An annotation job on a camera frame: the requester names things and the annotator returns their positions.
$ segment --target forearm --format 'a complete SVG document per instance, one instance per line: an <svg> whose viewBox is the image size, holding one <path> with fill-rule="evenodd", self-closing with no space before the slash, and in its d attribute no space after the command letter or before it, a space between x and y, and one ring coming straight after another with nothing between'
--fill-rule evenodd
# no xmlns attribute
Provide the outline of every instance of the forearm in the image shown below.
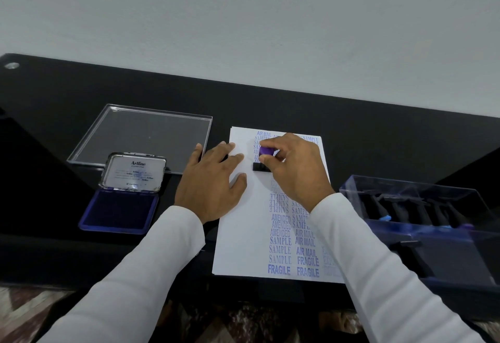
<svg viewBox="0 0 500 343"><path fill-rule="evenodd" d="M389 251L343 195L321 201L309 224L339 265L372 343L482 341Z"/></svg>
<svg viewBox="0 0 500 343"><path fill-rule="evenodd" d="M147 342L173 280L203 245L197 216L183 207L168 208L40 342Z"/></svg>

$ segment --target gray wall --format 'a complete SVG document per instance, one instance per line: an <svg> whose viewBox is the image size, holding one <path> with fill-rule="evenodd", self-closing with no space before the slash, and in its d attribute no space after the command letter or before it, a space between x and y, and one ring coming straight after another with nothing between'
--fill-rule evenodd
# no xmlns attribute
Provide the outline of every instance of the gray wall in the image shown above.
<svg viewBox="0 0 500 343"><path fill-rule="evenodd" d="M500 0L0 0L0 53L500 117Z"/></svg>

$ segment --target white sheet of paper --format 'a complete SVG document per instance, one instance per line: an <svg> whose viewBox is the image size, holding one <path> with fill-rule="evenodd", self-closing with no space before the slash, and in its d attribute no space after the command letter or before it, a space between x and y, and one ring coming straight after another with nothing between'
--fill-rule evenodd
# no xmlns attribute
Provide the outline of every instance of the white sheet of paper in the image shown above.
<svg viewBox="0 0 500 343"><path fill-rule="evenodd" d="M290 278L343 283L339 268L307 224L308 213L290 200L268 172L254 172L259 162L259 142L284 132L232 127L229 141L236 143L231 155L245 159L231 176L247 174L247 190L240 203L222 217L217 233L212 272L215 275ZM320 147L321 137L301 135Z"/></svg>

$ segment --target person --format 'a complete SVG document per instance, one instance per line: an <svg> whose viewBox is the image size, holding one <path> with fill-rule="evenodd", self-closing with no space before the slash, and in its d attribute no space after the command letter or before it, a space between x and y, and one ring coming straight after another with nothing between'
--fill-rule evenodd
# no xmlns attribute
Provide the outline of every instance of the person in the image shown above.
<svg viewBox="0 0 500 343"><path fill-rule="evenodd" d="M351 203L334 192L316 144L285 134L260 145L279 150L275 157L262 155L259 160L288 197L310 213L308 224L337 262L370 342L482 341L389 251ZM233 143L221 142L198 161L198 144L174 206L39 341L147 342L174 278L205 244L203 224L235 207L247 187L245 174L229 185L229 176L243 160L238 154L222 161L233 148Z"/></svg>

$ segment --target black table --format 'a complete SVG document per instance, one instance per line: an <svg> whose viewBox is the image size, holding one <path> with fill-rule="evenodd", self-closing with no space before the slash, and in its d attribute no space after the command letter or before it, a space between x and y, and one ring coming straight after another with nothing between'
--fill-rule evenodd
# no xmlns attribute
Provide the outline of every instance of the black table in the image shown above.
<svg viewBox="0 0 500 343"><path fill-rule="evenodd" d="M10 62L20 66L4 68ZM139 243L138 236L77 227L100 172L71 167L66 159L108 103L213 116L209 148L227 140L231 126L322 136L334 188L351 174L453 179L500 147L500 119L491 117L7 54L0 58L0 282L89 287ZM156 218L173 204L179 179L165 177ZM499 204L494 196L487 202ZM205 225L207 245L171 294L353 307L344 285L212 276L216 227ZM462 314L500 315L491 295L433 291Z"/></svg>

